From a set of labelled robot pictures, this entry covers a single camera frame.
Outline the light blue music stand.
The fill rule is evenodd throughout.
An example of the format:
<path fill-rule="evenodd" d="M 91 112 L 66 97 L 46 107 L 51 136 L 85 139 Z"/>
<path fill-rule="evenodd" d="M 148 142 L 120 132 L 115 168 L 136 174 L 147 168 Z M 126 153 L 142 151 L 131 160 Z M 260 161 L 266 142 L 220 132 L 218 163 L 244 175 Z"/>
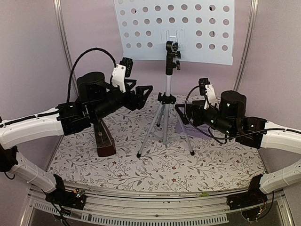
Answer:
<path fill-rule="evenodd" d="M 168 125 L 171 75 L 180 62 L 232 65 L 235 30 L 233 0 L 114 1 L 123 55 L 165 61 L 166 91 L 152 121 Z"/>

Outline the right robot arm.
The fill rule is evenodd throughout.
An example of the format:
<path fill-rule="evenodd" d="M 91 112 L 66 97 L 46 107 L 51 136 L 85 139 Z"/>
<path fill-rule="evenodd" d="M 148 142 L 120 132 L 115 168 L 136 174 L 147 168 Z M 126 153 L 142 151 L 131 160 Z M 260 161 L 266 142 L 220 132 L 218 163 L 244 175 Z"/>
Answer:
<path fill-rule="evenodd" d="M 294 153 L 301 152 L 301 132 L 296 129 L 277 125 L 266 119 L 246 117 L 246 96 L 233 90 L 224 91 L 218 107 L 209 105 L 208 98 L 193 101 L 191 104 L 176 105 L 184 124 L 194 128 L 205 124 L 223 133 L 224 140 L 236 142 L 255 149 L 272 148 Z M 301 180 L 301 162 L 284 167 L 273 173 L 259 174 L 252 178 L 243 201 L 254 205 L 261 194 L 295 184 Z"/>

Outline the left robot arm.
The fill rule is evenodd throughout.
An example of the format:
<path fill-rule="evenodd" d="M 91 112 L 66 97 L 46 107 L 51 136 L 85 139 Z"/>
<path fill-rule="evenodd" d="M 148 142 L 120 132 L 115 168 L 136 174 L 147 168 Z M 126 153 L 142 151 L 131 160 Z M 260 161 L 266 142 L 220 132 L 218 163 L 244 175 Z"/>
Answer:
<path fill-rule="evenodd" d="M 51 136 L 79 133 L 103 118 L 125 107 L 131 111 L 142 109 L 153 90 L 152 85 L 137 86 L 136 80 L 113 73 L 106 83 L 102 72 L 90 72 L 77 79 L 79 97 L 45 112 L 0 123 L 0 170 L 25 179 L 39 187 L 59 204 L 66 204 L 70 194 L 63 180 L 51 175 L 27 160 L 17 145 Z"/>

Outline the purple sheet music page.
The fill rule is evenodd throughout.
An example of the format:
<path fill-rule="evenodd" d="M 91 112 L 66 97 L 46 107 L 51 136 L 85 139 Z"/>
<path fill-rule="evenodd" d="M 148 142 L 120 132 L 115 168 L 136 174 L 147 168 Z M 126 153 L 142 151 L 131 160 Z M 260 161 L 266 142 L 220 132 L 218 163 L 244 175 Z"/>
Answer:
<path fill-rule="evenodd" d="M 209 139 L 208 136 L 204 135 L 203 133 L 201 133 L 200 131 L 198 131 L 197 129 L 195 129 L 190 124 L 184 125 L 184 127 L 185 127 L 185 131 L 186 131 L 186 133 L 187 133 L 188 136 Z M 203 124 L 203 125 L 198 126 L 198 128 L 201 131 L 207 133 L 209 127 L 207 125 Z M 179 120 L 177 120 L 177 123 L 176 123 L 175 133 L 177 133 L 177 134 L 182 134 L 183 133 L 183 129 L 181 128 Z"/>

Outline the floral patterned table mat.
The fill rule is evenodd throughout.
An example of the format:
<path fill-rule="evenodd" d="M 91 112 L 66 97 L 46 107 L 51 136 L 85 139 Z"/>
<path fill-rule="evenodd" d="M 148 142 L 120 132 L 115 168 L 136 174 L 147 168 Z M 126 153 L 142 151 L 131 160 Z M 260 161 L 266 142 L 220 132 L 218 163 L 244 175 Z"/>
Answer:
<path fill-rule="evenodd" d="M 191 155 L 184 135 L 175 132 L 174 110 L 169 115 L 170 143 L 150 137 L 137 158 L 157 107 L 157 98 L 150 96 L 142 110 L 121 108 L 105 118 L 116 145 L 113 156 L 98 156 L 93 128 L 64 137 L 49 172 L 88 186 L 186 193 L 246 188 L 253 176 L 265 171 L 256 149 L 234 141 L 221 145 L 190 137 L 195 152 Z"/>

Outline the brown wooden metronome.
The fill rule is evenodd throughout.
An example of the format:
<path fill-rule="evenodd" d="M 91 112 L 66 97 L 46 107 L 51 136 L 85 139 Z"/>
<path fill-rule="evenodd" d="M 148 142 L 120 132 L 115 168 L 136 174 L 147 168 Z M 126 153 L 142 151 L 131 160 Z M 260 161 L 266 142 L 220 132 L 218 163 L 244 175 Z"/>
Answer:
<path fill-rule="evenodd" d="M 94 124 L 94 134 L 99 157 L 109 157 L 116 154 L 114 138 L 103 120 Z"/>

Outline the left aluminium frame post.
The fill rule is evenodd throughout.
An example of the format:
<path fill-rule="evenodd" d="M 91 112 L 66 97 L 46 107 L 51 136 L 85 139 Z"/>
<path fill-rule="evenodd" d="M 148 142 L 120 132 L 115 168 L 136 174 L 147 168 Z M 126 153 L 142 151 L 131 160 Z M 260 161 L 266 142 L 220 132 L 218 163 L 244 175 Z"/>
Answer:
<path fill-rule="evenodd" d="M 65 29 L 65 24 L 64 24 L 64 19 L 63 19 L 63 10 L 62 10 L 62 5 L 60 0 L 53 0 L 54 3 L 54 10 L 55 10 L 55 16 L 56 16 L 56 22 L 59 30 L 59 35 L 63 47 L 63 53 L 64 57 L 67 63 L 67 67 L 69 71 L 72 69 L 72 60 L 71 60 L 71 54 L 70 54 L 70 49 L 68 45 L 68 40 L 67 40 L 67 34 L 66 34 L 66 29 Z"/>

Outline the aluminium frame post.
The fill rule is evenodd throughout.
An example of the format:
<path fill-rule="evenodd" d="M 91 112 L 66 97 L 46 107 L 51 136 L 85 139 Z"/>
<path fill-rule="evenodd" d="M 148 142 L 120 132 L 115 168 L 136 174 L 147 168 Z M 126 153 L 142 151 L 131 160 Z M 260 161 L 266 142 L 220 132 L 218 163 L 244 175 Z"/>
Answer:
<path fill-rule="evenodd" d="M 71 54 L 70 54 L 70 49 L 68 45 L 68 40 L 67 40 L 67 34 L 66 34 L 66 29 L 65 29 L 65 24 L 64 24 L 64 19 L 63 19 L 63 10 L 62 10 L 62 5 L 60 0 L 53 0 L 54 3 L 54 10 L 55 10 L 55 16 L 56 16 L 56 22 L 59 30 L 59 35 L 63 47 L 63 53 L 64 57 L 67 63 L 67 67 L 69 71 L 72 69 L 72 60 L 71 60 Z"/>
<path fill-rule="evenodd" d="M 244 48 L 242 52 L 242 57 L 240 60 L 239 68 L 238 68 L 238 73 L 236 76 L 236 80 L 234 83 L 233 90 L 238 92 L 243 80 L 245 68 L 246 68 L 246 63 L 247 63 L 247 58 L 252 42 L 252 36 L 253 36 L 253 31 L 256 23 L 256 17 L 257 17 L 257 11 L 258 11 L 258 0 L 252 0 L 251 1 L 251 6 L 250 6 L 250 15 L 249 15 L 249 20 L 248 20 L 248 26 L 247 26 L 247 31 L 246 31 L 246 39 L 244 43 Z"/>

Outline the right aluminium frame post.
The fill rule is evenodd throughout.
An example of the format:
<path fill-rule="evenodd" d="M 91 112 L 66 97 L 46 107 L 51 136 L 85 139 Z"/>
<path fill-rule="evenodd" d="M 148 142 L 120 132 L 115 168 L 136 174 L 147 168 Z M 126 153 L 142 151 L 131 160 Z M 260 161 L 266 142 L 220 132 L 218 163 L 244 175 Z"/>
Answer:
<path fill-rule="evenodd" d="M 257 11 L 258 11 L 258 0 L 252 0 L 251 1 L 251 6 L 250 6 L 250 15 L 249 15 L 249 20 L 248 20 L 248 26 L 247 26 L 247 31 L 246 31 L 246 39 L 244 43 L 244 48 L 242 52 L 242 57 L 240 60 L 239 68 L 238 68 L 238 73 L 236 76 L 236 80 L 234 83 L 233 90 L 238 92 L 243 80 L 245 68 L 246 68 L 246 63 L 247 63 L 247 58 L 252 42 L 252 36 L 253 36 L 253 31 L 256 23 L 256 17 L 257 17 Z"/>

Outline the aluminium base frame rail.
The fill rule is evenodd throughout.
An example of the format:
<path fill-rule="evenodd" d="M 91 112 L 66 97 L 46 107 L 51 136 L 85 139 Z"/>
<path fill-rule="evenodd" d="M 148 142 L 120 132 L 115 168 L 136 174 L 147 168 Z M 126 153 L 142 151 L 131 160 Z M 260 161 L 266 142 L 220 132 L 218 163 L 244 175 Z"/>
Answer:
<path fill-rule="evenodd" d="M 231 209 L 229 195 L 218 192 L 138 192 L 80 185 L 87 197 L 82 210 L 59 213 L 32 186 L 21 219 L 23 226 L 294 226 L 283 191 L 268 195 L 265 203 Z"/>

